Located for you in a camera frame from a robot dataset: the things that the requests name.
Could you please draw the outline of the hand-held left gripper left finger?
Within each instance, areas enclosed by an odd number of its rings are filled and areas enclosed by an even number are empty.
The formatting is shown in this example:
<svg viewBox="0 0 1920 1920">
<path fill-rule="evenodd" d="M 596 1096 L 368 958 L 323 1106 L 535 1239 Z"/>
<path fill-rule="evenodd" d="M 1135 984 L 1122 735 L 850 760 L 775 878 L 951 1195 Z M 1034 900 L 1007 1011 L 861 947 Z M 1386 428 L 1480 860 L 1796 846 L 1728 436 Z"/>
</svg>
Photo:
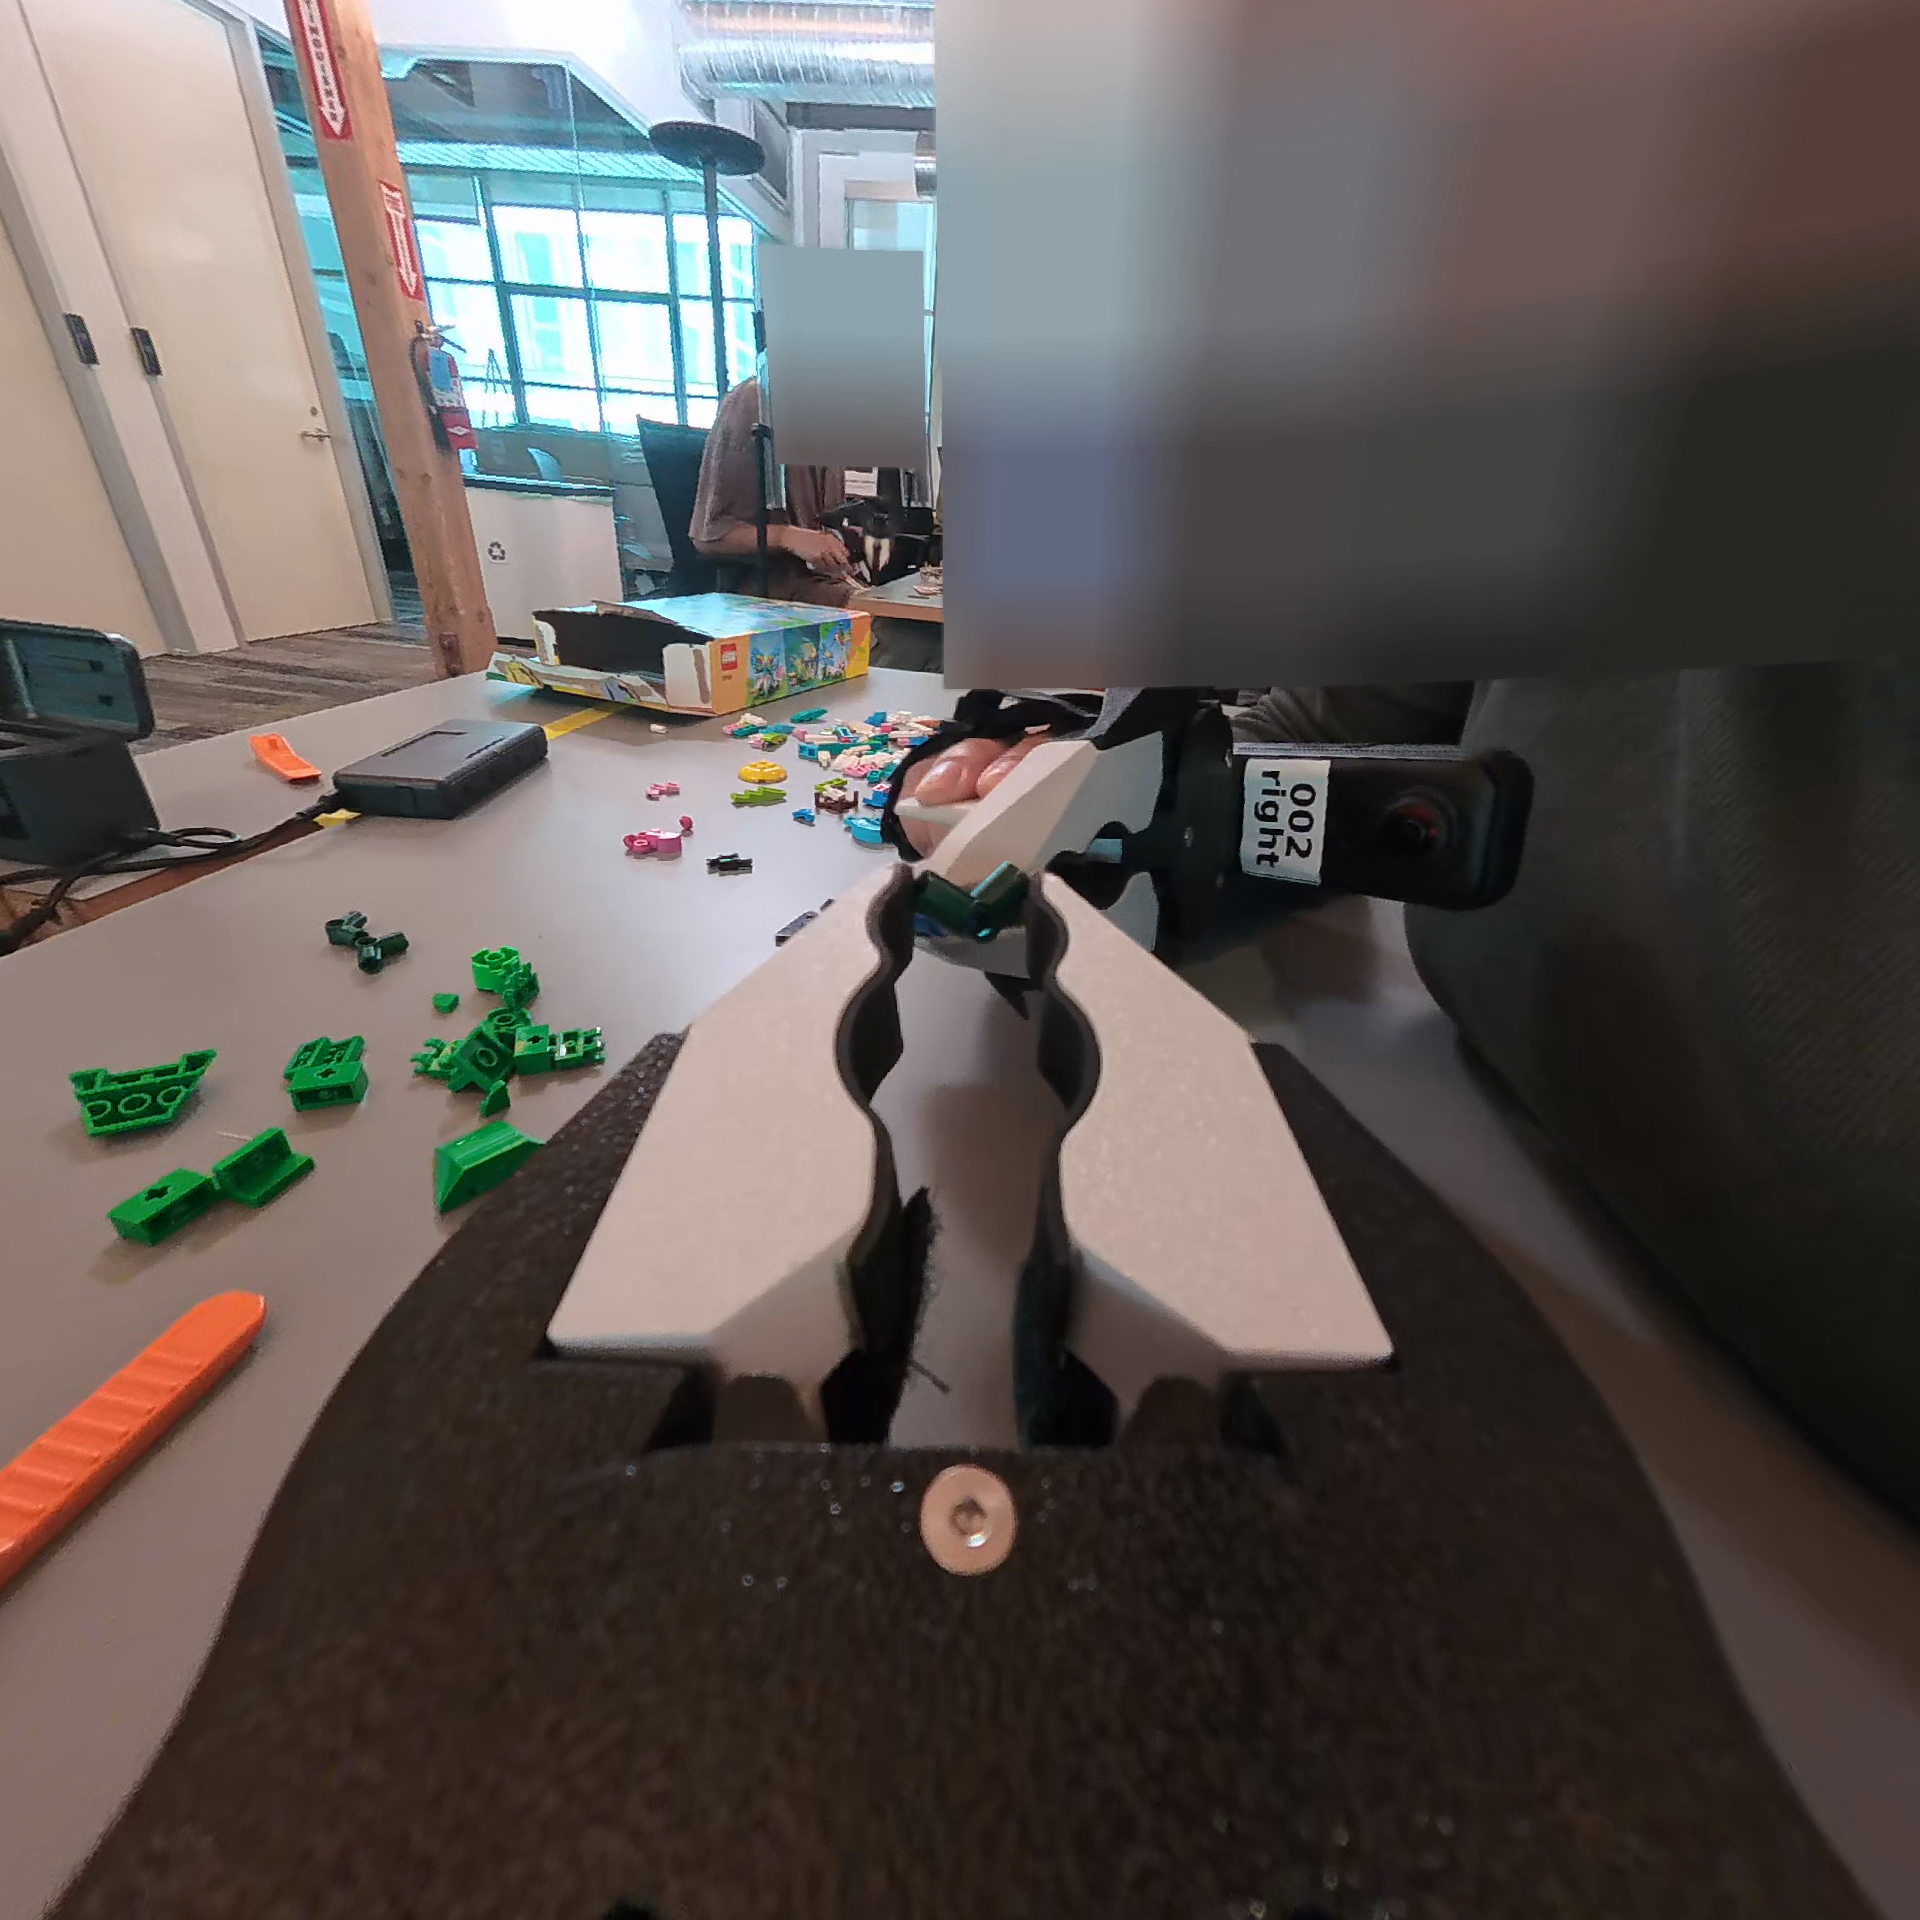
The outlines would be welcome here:
<svg viewBox="0 0 1920 1920">
<path fill-rule="evenodd" d="M 547 1340 L 575 1359 L 779 1378 L 845 1361 L 891 1400 L 924 1262 L 873 1098 L 903 1056 L 914 874 L 871 870 L 687 1031 Z"/>
</svg>

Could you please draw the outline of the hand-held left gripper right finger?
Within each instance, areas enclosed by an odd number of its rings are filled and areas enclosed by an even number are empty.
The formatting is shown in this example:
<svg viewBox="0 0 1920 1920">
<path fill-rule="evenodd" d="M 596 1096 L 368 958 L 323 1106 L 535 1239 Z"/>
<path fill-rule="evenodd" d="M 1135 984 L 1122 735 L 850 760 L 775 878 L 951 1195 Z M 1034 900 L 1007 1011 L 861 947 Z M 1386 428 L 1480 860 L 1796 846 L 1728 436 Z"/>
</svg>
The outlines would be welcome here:
<svg viewBox="0 0 1920 1920">
<path fill-rule="evenodd" d="M 1064 878 L 1024 912 L 1064 1106 L 1017 1295 L 1017 1416 L 1389 1363 L 1394 1344 L 1253 1042 Z"/>
</svg>

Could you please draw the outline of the dark green toy brick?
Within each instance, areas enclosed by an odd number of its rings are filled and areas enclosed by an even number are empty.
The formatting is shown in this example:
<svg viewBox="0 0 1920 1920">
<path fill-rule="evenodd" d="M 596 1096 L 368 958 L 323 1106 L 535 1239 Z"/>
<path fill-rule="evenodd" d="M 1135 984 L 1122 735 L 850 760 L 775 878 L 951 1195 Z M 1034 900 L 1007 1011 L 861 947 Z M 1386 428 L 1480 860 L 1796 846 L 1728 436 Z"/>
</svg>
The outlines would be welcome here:
<svg viewBox="0 0 1920 1920">
<path fill-rule="evenodd" d="M 962 887 L 924 870 L 916 878 L 916 927 L 931 939 L 991 944 L 1023 922 L 1028 876 L 1001 862 L 991 876 Z"/>
</svg>

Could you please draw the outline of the person's right forearm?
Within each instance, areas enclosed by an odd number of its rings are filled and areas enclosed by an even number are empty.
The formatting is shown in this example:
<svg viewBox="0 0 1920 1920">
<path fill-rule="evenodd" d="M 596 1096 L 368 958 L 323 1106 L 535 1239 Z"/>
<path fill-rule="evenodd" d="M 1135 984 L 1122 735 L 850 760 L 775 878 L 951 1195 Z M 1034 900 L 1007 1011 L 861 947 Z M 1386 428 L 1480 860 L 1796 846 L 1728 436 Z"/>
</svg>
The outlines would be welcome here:
<svg viewBox="0 0 1920 1920">
<path fill-rule="evenodd" d="M 1237 742 L 1331 747 L 1455 747 L 1474 682 L 1245 691 L 1229 710 Z"/>
</svg>

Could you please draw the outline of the person's right hand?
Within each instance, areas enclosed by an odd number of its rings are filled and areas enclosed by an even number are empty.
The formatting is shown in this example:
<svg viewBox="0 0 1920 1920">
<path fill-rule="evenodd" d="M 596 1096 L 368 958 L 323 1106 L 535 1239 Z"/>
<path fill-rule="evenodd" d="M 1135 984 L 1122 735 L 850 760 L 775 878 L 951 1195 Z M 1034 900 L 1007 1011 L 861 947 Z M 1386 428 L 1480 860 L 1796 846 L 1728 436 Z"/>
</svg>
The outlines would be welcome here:
<svg viewBox="0 0 1920 1920">
<path fill-rule="evenodd" d="M 969 737 L 905 768 L 900 801 L 922 807 L 957 807 L 985 801 L 1035 747 L 1049 744 L 1048 727 L 1019 737 Z"/>
</svg>

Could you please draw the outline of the pile of colourful bricks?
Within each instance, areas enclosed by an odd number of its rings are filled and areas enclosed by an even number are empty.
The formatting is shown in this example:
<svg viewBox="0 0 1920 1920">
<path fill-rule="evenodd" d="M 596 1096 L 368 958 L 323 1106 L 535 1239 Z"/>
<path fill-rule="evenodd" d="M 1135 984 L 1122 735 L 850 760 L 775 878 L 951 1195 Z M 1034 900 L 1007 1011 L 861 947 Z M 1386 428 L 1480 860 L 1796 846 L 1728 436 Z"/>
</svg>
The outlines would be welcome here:
<svg viewBox="0 0 1920 1920">
<path fill-rule="evenodd" d="M 655 724 L 620 851 L 636 862 L 746 876 L 788 844 L 876 848 L 888 787 L 931 732 L 912 711 L 820 706 L 787 721 L 731 715 L 709 737 Z"/>
</svg>

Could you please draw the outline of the colourful toy brick box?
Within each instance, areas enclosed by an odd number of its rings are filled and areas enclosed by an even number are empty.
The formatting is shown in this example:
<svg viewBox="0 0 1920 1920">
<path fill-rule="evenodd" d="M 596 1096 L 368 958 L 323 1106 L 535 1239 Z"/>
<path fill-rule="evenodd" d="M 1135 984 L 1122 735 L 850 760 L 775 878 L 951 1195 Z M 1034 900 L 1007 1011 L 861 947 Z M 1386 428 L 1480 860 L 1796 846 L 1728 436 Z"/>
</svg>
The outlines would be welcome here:
<svg viewBox="0 0 1920 1920">
<path fill-rule="evenodd" d="M 727 715 L 868 675 L 867 612 L 731 593 L 535 612 L 535 651 L 487 678 L 651 714 Z"/>
</svg>

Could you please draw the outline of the black office chair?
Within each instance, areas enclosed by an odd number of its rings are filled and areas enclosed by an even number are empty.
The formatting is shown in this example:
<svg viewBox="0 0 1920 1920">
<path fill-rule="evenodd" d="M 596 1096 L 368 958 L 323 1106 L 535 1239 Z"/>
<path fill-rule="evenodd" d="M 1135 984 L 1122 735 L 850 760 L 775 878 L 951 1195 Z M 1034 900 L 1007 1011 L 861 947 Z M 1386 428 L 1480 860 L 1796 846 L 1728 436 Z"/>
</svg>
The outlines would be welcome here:
<svg viewBox="0 0 1920 1920">
<path fill-rule="evenodd" d="M 706 433 L 697 425 L 639 418 L 641 454 L 649 473 L 673 568 L 665 598 L 716 591 L 716 563 L 692 542 L 690 524 L 699 494 Z"/>
</svg>

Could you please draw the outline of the black power bank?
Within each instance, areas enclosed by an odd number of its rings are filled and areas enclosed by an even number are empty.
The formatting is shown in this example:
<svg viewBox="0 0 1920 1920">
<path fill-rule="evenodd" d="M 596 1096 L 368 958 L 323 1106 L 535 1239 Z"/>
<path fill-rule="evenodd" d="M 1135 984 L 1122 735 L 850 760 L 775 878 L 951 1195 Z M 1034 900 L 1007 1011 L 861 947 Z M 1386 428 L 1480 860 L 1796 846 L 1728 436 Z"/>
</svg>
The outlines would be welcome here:
<svg viewBox="0 0 1920 1920">
<path fill-rule="evenodd" d="M 331 791 L 370 819 L 443 824 L 533 774 L 547 755 L 539 724 L 463 719 L 345 766 Z"/>
</svg>

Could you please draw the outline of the scattered green toy bricks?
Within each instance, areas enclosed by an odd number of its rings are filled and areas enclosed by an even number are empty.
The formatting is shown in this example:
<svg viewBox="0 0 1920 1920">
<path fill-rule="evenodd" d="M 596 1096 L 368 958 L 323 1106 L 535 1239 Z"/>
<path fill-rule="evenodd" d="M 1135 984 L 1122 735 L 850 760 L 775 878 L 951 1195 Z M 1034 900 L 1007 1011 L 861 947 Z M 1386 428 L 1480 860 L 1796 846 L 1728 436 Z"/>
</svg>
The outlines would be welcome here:
<svg viewBox="0 0 1920 1920">
<path fill-rule="evenodd" d="M 539 1020 L 539 977 L 512 947 L 472 958 L 472 986 L 492 1000 L 477 1025 L 460 1036 L 426 1040 L 410 1056 L 410 1072 L 458 1098 L 472 1098 L 477 1124 L 509 1121 L 520 1081 L 555 1072 L 595 1071 L 608 1062 L 605 1031 Z M 137 1071 L 91 1067 L 69 1075 L 82 1131 L 113 1142 L 165 1129 L 181 1121 L 217 1062 L 210 1048 L 171 1064 Z M 368 1042 L 362 1036 L 301 1040 L 289 1056 L 280 1087 L 295 1116 L 359 1108 L 370 1094 Z M 137 1186 L 107 1211 L 116 1239 L 161 1246 L 220 1204 L 264 1210 L 297 1186 L 316 1162 L 281 1128 L 241 1137 L 210 1169 L 175 1169 Z"/>
</svg>

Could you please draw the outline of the red fire extinguisher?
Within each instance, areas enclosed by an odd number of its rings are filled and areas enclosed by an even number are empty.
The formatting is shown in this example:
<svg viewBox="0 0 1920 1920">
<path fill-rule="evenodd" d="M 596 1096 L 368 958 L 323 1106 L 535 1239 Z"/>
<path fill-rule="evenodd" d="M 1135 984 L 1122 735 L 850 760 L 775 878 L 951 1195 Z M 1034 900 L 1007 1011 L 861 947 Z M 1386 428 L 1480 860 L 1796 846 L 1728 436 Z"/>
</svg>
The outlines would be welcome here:
<svg viewBox="0 0 1920 1920">
<path fill-rule="evenodd" d="M 477 442 L 465 396 L 465 378 L 439 328 L 416 326 L 411 359 L 434 442 L 458 457 L 475 454 Z"/>
</svg>

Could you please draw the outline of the black floor lamp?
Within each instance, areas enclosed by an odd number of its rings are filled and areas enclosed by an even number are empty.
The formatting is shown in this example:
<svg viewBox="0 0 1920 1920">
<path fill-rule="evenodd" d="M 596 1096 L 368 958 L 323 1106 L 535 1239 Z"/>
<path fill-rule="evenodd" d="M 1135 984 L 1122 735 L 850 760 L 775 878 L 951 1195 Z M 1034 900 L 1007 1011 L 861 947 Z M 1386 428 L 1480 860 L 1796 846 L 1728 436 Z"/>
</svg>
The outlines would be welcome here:
<svg viewBox="0 0 1920 1920">
<path fill-rule="evenodd" d="M 730 396 L 731 369 L 717 184 L 722 177 L 755 177 L 763 166 L 763 150 L 755 138 L 716 126 L 706 119 L 660 122 L 651 126 L 649 138 L 664 161 L 697 175 L 704 186 L 714 390 L 716 399 L 722 401 Z"/>
</svg>

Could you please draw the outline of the black charging dock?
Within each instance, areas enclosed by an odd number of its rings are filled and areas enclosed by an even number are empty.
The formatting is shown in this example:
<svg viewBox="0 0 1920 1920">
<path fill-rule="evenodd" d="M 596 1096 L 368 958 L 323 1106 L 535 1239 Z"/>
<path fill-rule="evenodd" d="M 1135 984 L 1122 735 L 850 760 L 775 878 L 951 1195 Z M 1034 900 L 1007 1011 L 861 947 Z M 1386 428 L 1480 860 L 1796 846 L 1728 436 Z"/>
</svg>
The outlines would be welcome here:
<svg viewBox="0 0 1920 1920">
<path fill-rule="evenodd" d="M 153 702 L 131 641 L 2 623 L 2 860 L 67 866 L 159 830 L 133 747 Z"/>
</svg>

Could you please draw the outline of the white door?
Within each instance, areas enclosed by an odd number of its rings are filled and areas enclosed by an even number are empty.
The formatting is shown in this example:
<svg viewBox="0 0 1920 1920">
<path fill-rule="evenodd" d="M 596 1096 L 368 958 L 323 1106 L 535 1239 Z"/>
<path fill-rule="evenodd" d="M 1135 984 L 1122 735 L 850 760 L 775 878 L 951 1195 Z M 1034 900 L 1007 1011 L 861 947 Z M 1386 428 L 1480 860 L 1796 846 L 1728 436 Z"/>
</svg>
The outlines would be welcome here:
<svg viewBox="0 0 1920 1920">
<path fill-rule="evenodd" d="M 144 657 L 163 631 L 97 465 L 23 207 L 2 226 L 2 615 L 122 636 Z"/>
<path fill-rule="evenodd" d="M 393 602 L 255 18 L 7 2 L 4 200 L 163 654 Z"/>
</svg>

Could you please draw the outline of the wooden post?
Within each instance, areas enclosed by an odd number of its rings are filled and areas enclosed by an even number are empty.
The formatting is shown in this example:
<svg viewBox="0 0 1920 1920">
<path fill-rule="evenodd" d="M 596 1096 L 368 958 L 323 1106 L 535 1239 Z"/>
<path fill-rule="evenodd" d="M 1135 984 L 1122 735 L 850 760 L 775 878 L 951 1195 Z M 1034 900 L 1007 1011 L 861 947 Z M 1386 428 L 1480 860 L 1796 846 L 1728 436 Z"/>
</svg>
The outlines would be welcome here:
<svg viewBox="0 0 1920 1920">
<path fill-rule="evenodd" d="M 465 496 L 418 378 L 434 345 L 413 208 L 365 2 L 287 2 L 309 124 L 344 250 L 426 633 L 449 679 L 489 665 L 497 631 Z"/>
</svg>

